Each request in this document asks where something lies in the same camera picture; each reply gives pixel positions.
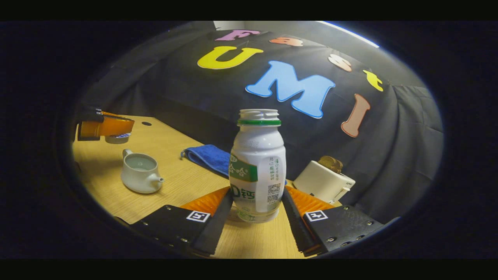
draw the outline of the teapot spout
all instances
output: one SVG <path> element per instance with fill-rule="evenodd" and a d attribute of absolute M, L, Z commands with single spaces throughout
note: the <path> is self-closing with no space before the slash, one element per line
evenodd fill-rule
<path fill-rule="evenodd" d="M 149 183 L 157 183 L 158 185 L 161 185 L 162 183 L 164 183 L 164 178 L 157 176 L 157 174 L 151 174 L 147 178 L 147 180 L 149 181 Z"/>

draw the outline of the plastic bottle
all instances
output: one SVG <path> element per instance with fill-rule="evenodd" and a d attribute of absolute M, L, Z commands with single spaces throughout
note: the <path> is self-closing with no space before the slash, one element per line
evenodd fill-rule
<path fill-rule="evenodd" d="M 229 164 L 229 179 L 237 215 L 250 223 L 265 223 L 278 215 L 285 187 L 286 160 L 278 111 L 244 109 Z"/>

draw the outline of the white box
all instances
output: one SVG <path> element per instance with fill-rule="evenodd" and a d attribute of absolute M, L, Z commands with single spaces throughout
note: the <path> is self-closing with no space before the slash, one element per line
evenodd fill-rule
<path fill-rule="evenodd" d="M 355 183 L 346 175 L 337 174 L 314 160 L 294 180 L 294 186 L 298 190 L 312 193 L 330 204 L 343 197 Z"/>

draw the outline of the white cup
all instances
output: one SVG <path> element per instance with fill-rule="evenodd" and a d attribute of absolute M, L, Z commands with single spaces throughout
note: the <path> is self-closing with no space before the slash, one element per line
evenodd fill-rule
<path fill-rule="evenodd" d="M 123 150 L 121 180 L 127 188 L 139 193 L 156 192 L 164 182 L 159 175 L 155 159 L 143 153 L 134 153 L 129 149 Z"/>

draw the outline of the blue letter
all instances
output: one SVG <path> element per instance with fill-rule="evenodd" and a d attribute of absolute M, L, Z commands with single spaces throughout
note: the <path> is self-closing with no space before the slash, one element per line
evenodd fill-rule
<path fill-rule="evenodd" d="M 258 96 L 269 97 L 273 94 L 270 87 L 276 81 L 279 102 L 284 102 L 303 92 L 299 99 L 291 102 L 292 107 L 316 119 L 322 118 L 322 105 L 329 89 L 336 86 L 334 82 L 319 75 L 309 76 L 298 81 L 292 65 L 274 60 L 268 63 L 271 65 L 270 69 L 256 84 L 246 86 L 246 91 Z"/>

